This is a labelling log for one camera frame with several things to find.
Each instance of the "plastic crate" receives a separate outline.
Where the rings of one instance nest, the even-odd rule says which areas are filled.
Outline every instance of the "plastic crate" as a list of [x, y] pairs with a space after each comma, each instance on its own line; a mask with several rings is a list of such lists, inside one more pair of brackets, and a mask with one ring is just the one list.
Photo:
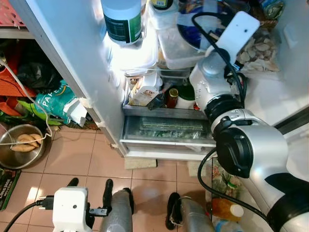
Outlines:
[[0, 27], [25, 27], [9, 0], [0, 0]]

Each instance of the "refrigerator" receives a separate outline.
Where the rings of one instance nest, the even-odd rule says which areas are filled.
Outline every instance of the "refrigerator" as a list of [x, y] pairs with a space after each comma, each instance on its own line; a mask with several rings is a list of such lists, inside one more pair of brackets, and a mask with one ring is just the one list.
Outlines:
[[[215, 147], [215, 141], [211, 138], [179, 142], [143, 136], [130, 137], [128, 133], [136, 127], [136, 117], [128, 120], [125, 113], [144, 116], [145, 112], [140, 108], [127, 107], [126, 110], [124, 107], [126, 78], [120, 70], [110, 67], [115, 56], [111, 54], [108, 35], [102, 33], [103, 12], [100, 0], [10, 2], [119, 155], [202, 160], [205, 152]], [[309, 108], [309, 4], [306, 0], [284, 2], [284, 12], [274, 29], [280, 41], [278, 62], [281, 72], [279, 75], [249, 76], [245, 105], [268, 124], [277, 128], [293, 125], [294, 130], [299, 127], [295, 126], [295, 118], [306, 118], [304, 114], [308, 113]], [[157, 49], [157, 33], [155, 30], [147, 31], [147, 47], [150, 50], [153, 47]], [[129, 56], [126, 59], [122, 62], [133, 63]], [[191, 115], [186, 110], [158, 113], [159, 116], [165, 114], [182, 115], [186, 120], [204, 117], [203, 114]], [[293, 160], [289, 164], [298, 176], [308, 179], [308, 128], [302, 128], [298, 135], [302, 142], [297, 145], [297, 151], [291, 145], [291, 153], [297, 155], [291, 155]]]

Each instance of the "food container lid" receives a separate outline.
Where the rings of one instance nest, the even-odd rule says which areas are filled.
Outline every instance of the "food container lid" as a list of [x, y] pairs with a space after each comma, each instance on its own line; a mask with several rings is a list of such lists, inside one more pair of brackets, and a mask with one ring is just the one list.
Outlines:
[[169, 95], [170, 95], [172, 98], [178, 97], [178, 90], [175, 89], [175, 88], [171, 88], [171, 89], [169, 90]]
[[177, 89], [178, 89], [179, 97], [187, 101], [194, 101], [195, 96], [194, 96], [194, 89], [192, 85], [179, 86], [177, 87]]
[[244, 214], [243, 208], [238, 204], [233, 204], [230, 207], [231, 213], [236, 217], [242, 217]]

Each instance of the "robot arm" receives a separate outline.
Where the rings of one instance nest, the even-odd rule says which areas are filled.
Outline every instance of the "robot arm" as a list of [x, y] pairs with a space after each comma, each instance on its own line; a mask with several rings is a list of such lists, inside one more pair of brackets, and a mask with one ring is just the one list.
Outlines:
[[283, 135], [242, 107], [224, 68], [212, 51], [190, 75], [197, 105], [211, 123], [219, 163], [241, 179], [275, 232], [309, 231], [309, 183], [288, 173]]

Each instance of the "shelf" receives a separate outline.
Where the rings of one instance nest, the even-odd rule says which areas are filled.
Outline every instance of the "shelf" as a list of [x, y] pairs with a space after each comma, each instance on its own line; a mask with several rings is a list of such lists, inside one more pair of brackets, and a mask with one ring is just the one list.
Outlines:
[[1, 39], [34, 39], [27, 28], [0, 27]]
[[200, 110], [157, 108], [149, 110], [145, 106], [124, 105], [126, 116], [169, 117], [206, 120], [205, 114]]

